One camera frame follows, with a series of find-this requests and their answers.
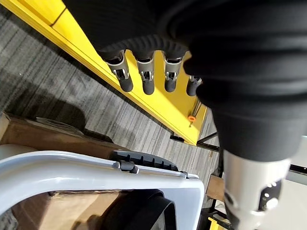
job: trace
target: black rubber tip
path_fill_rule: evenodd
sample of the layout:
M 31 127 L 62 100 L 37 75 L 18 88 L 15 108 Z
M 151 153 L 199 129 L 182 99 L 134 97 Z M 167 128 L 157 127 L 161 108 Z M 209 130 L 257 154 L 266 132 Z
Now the black rubber tip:
M 154 80 L 151 81 L 142 81 L 143 83 L 143 91 L 147 95 L 151 95 L 154 92 Z
M 133 83 L 131 77 L 128 79 L 119 80 L 120 87 L 125 92 L 130 92 L 133 89 Z
M 187 84 L 187 94 L 191 97 L 196 95 L 196 89 L 199 86 L 197 82 L 188 81 Z
M 165 80 L 164 87 L 167 92 L 173 92 L 176 88 L 175 80 Z

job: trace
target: brown cardboard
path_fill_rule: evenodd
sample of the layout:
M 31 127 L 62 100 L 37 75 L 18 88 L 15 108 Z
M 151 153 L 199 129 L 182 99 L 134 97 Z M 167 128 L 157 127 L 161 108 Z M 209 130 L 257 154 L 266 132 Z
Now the brown cardboard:
M 102 142 L 36 121 L 3 113 L 0 118 L 0 145 L 16 144 L 37 150 L 61 150 L 108 159 L 113 150 L 127 150 L 119 145 Z
M 104 159 L 108 159 L 113 150 L 127 150 L 63 124 L 39 123 L 6 113 L 0 117 L 2 144 L 69 151 Z M 123 193 L 118 190 L 43 193 L 19 202 L 12 210 L 20 230 L 96 230 L 101 215 L 119 196 Z
M 212 199 L 224 202 L 224 180 L 217 176 L 210 176 L 206 195 Z
M 20 230 L 97 230 L 102 215 L 123 194 L 39 194 L 12 207 Z

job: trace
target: black metal frame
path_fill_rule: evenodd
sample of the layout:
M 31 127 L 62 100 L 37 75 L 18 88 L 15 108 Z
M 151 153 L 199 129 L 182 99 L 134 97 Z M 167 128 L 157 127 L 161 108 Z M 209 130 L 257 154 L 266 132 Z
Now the black metal frame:
M 212 134 L 198 140 L 197 143 L 196 143 L 196 146 L 203 148 L 203 149 L 206 149 L 206 150 L 211 150 L 211 151 L 214 151 L 214 152 L 220 152 L 220 147 L 218 147 L 216 145 L 211 145 L 211 144 L 205 143 L 206 141 L 208 141 L 208 140 L 210 140 L 210 139 L 212 139 L 216 136 L 217 136 L 217 132 L 212 133 Z M 183 138 L 178 137 L 176 135 L 171 135 L 170 139 L 175 140 L 175 141 L 179 141 L 179 142 L 184 142 Z

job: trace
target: yellow metal frame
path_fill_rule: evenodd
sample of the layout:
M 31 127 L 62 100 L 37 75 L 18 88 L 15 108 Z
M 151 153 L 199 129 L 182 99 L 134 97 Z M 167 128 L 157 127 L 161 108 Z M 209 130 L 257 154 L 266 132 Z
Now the yellow metal frame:
M 126 53 L 134 84 L 133 90 L 126 93 L 121 90 L 118 80 L 96 53 L 61 0 L 0 0 L 0 4 L 80 61 L 176 134 L 183 137 L 186 142 L 196 145 L 206 107 L 202 106 L 196 122 L 189 127 L 190 122 L 187 117 L 192 111 L 196 98 L 189 97 L 186 94 L 188 76 L 182 69 L 177 80 L 176 90 L 173 93 L 167 93 L 164 89 L 164 63 L 160 51 L 155 53 L 155 92 L 152 95 L 143 93 L 142 81 L 138 74 L 135 59 L 131 52 Z

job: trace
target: metal clip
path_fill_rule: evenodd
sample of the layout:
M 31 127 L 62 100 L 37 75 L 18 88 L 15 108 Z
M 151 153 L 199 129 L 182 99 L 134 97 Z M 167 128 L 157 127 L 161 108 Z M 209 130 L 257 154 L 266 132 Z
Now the metal clip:
M 164 55 L 164 62 L 165 62 L 165 79 L 167 81 L 173 80 L 176 81 L 177 77 L 180 72 L 182 58 L 177 59 L 167 59 Z
M 154 58 L 150 58 L 149 61 L 136 60 L 139 74 L 142 81 L 152 81 L 154 79 Z
M 200 84 L 201 83 L 201 78 L 200 77 L 195 77 L 195 76 L 193 76 L 193 75 L 190 75 L 189 76 L 189 81 L 191 81 L 191 82 L 195 82 L 195 83 L 197 83 L 197 84 Z
M 106 62 L 112 73 L 117 77 L 119 81 L 123 79 L 128 79 L 130 76 L 128 63 L 124 51 L 122 50 L 120 54 L 120 57 L 118 57 L 118 63 L 114 64 Z

